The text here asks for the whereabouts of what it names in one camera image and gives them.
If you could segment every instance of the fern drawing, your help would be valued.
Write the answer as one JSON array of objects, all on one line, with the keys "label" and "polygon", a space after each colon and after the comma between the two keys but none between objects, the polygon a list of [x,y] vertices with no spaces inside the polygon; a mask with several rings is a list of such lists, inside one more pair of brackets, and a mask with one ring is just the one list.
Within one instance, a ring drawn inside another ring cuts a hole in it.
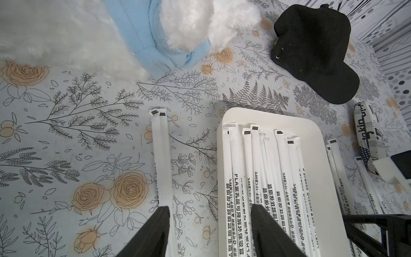
[{"label": "fern drawing", "polygon": [[230,95],[223,94],[222,101],[226,103],[228,108],[243,107],[284,114],[283,110],[287,110],[286,106],[288,106],[289,97],[283,96],[270,88],[267,91],[264,85],[259,93],[257,81],[253,88],[246,81],[244,87],[236,93],[230,88]]},{"label": "fern drawing", "polygon": [[[33,149],[33,147],[24,147],[2,153],[0,155],[0,166],[20,168],[19,173],[21,177],[29,185],[35,184],[42,187],[43,183],[52,183],[53,177],[64,184],[67,184],[66,180],[79,182],[77,177],[80,173],[77,170],[70,169],[70,163],[67,161],[55,160],[46,163],[44,166],[32,166],[33,160],[41,160],[41,158],[34,156],[37,152],[20,153],[30,149]],[[0,170],[0,187],[9,186],[5,182],[19,179],[17,176],[17,173],[5,173]]]},{"label": "fern drawing", "polygon": [[325,121],[326,124],[337,123],[337,111],[330,108],[330,103],[324,100],[319,94],[311,90],[307,86],[302,86],[301,89],[296,86],[293,90],[296,101],[302,107],[308,107],[310,113],[314,117],[318,117]]}]

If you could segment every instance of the floral tablecloth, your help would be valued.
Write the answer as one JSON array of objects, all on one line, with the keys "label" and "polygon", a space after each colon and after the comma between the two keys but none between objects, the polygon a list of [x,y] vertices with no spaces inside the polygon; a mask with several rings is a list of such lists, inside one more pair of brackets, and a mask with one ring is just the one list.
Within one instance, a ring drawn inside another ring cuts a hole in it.
[{"label": "floral tablecloth", "polygon": [[[308,118],[324,141],[337,138],[356,210],[372,214],[353,159],[354,104],[373,105],[387,155],[411,147],[373,49],[350,42],[345,62],[360,87],[348,103],[330,104],[269,58],[272,24],[287,6],[256,3],[259,26],[192,69],[150,83],[1,60],[0,257],[118,253],[158,206],[148,115],[155,107],[169,110],[179,257],[218,254],[216,130],[231,107]],[[390,211],[411,214],[400,185],[372,177]],[[379,238],[375,227],[367,232]]]}]

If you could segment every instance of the light blue fleece fabric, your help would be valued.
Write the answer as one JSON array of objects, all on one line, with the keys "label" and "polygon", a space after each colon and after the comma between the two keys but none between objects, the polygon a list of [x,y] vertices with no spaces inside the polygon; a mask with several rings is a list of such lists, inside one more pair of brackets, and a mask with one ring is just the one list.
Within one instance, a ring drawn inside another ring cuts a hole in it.
[{"label": "light blue fleece fabric", "polygon": [[189,68],[210,52],[208,40],[191,53],[168,47],[159,18],[161,0],[104,2],[134,56],[155,78],[180,67]]}]

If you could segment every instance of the orange rose drawing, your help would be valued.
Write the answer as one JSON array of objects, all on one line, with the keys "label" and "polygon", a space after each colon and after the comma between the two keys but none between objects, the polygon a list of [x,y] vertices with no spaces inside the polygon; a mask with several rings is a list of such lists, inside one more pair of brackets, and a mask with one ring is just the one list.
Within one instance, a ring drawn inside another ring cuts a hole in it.
[{"label": "orange rose drawing", "polygon": [[91,230],[81,233],[74,242],[74,250],[78,253],[84,253],[90,249],[97,238],[104,234],[99,234],[97,231]]},{"label": "orange rose drawing", "polygon": [[213,70],[214,70],[214,69],[211,67],[211,64],[203,65],[203,66],[201,67],[201,71],[202,71],[204,74],[211,74],[211,72],[212,72]]},{"label": "orange rose drawing", "polygon": [[81,211],[92,210],[110,199],[110,191],[103,186],[87,183],[77,188],[72,204]]},{"label": "orange rose drawing", "polygon": [[272,25],[272,22],[267,19],[266,17],[263,17],[260,21],[260,26],[265,29],[266,31],[271,30],[274,26]]},{"label": "orange rose drawing", "polygon": [[350,137],[351,128],[347,124],[341,126],[341,131],[344,136]]},{"label": "orange rose drawing", "polygon": [[117,208],[132,209],[144,201],[147,193],[148,185],[145,176],[128,172],[115,180],[110,200]]},{"label": "orange rose drawing", "polygon": [[395,97],[391,97],[391,98],[387,99],[386,103],[387,103],[388,107],[399,110],[399,106],[397,104],[397,101],[395,100]]},{"label": "orange rose drawing", "polygon": [[14,86],[32,86],[44,80],[48,75],[47,66],[23,65],[11,60],[0,61],[0,71],[0,76]]},{"label": "orange rose drawing", "polygon": [[227,47],[221,52],[214,54],[214,57],[222,63],[229,63],[233,59],[233,53],[234,51]]},{"label": "orange rose drawing", "polygon": [[357,51],[355,46],[351,43],[348,43],[348,49],[353,53],[355,53]]}]

